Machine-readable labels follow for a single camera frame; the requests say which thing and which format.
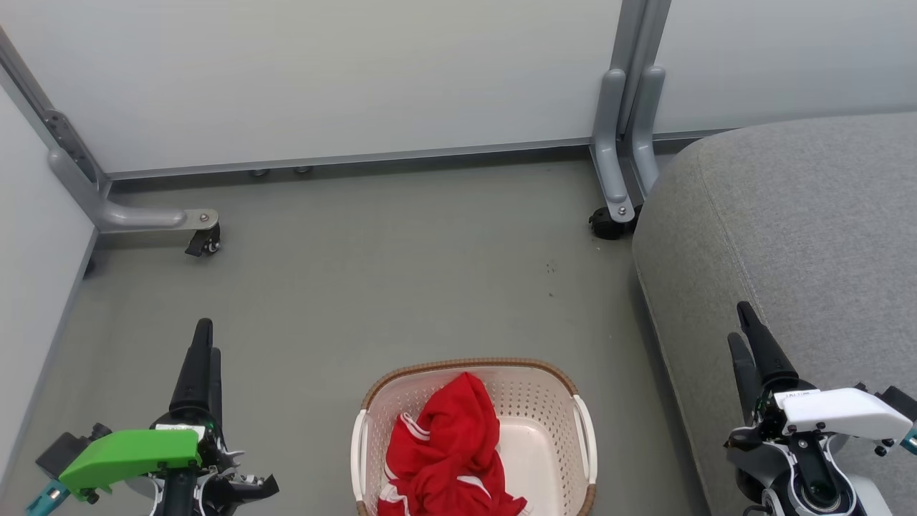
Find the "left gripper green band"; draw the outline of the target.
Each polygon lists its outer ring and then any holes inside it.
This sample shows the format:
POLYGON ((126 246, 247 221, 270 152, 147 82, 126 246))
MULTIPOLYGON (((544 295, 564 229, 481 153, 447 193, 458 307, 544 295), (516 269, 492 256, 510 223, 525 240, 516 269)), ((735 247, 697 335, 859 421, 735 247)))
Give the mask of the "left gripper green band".
POLYGON ((181 365, 170 415, 147 430, 89 438, 59 473, 59 483, 82 502, 117 483, 151 483, 152 515, 233 515, 239 507, 279 493, 274 476, 240 474, 222 431, 221 351, 213 348, 213 321, 200 319, 181 365))

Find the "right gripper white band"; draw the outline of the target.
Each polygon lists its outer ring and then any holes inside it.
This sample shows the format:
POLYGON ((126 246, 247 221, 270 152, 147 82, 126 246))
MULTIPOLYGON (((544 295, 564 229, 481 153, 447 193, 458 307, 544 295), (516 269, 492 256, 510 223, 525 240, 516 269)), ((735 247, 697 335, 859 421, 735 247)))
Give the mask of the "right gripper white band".
POLYGON ((832 438, 848 436, 874 441, 881 453, 895 446, 915 451, 915 399, 892 386, 880 394, 796 390, 798 373, 751 303, 739 302, 737 313, 750 349, 739 333, 729 333, 727 343, 743 421, 750 426, 733 430, 725 448, 751 451, 768 444, 790 453, 828 453, 832 438), (761 388, 783 393, 759 399, 761 388))

